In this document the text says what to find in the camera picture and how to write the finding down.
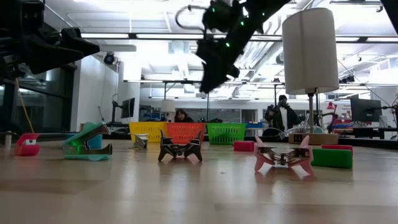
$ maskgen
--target yellow basket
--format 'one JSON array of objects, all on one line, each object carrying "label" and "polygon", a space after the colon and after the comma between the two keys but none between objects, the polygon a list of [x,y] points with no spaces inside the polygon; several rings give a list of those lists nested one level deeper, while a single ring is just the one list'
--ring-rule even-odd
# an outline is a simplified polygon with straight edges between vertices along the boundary
[{"label": "yellow basket", "polygon": [[160,142],[160,130],[167,136],[166,122],[130,122],[131,140],[136,137],[133,134],[148,134],[148,142]]}]

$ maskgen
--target lamp stand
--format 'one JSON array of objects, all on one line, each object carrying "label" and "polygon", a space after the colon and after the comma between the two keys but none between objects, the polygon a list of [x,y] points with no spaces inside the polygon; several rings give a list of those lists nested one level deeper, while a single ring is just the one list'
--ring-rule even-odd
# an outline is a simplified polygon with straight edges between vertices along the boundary
[{"label": "lamp stand", "polygon": [[313,133],[313,93],[308,93],[310,98],[310,133]]}]

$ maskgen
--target orange basket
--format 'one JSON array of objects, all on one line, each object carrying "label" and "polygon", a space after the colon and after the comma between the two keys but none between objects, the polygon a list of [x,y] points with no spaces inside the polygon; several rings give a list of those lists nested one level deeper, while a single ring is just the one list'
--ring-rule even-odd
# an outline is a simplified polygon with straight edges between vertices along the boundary
[{"label": "orange basket", "polygon": [[205,137],[205,123],[167,123],[169,137],[175,144],[186,144],[195,139],[201,131],[200,140]]}]

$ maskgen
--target white lamp shade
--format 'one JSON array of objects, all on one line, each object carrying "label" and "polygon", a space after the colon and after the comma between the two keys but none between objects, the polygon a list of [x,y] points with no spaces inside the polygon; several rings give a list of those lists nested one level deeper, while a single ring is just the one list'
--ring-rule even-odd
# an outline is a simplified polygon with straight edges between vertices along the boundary
[{"label": "white lamp shade", "polygon": [[339,88],[335,22],[329,9],[307,9],[290,16],[282,24],[282,38],[287,94]]},{"label": "white lamp shade", "polygon": [[174,100],[163,100],[162,112],[174,113],[175,112]]}]

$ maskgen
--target computer monitor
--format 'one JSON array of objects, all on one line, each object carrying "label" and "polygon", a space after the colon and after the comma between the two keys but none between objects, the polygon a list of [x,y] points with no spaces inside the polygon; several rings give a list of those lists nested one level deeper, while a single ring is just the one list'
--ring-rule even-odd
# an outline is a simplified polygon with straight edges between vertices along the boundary
[{"label": "computer monitor", "polygon": [[122,115],[121,118],[131,118],[134,116],[134,102],[135,98],[131,98],[130,100],[124,100],[122,102]]},{"label": "computer monitor", "polygon": [[380,100],[351,99],[351,116],[353,121],[379,122]]}]

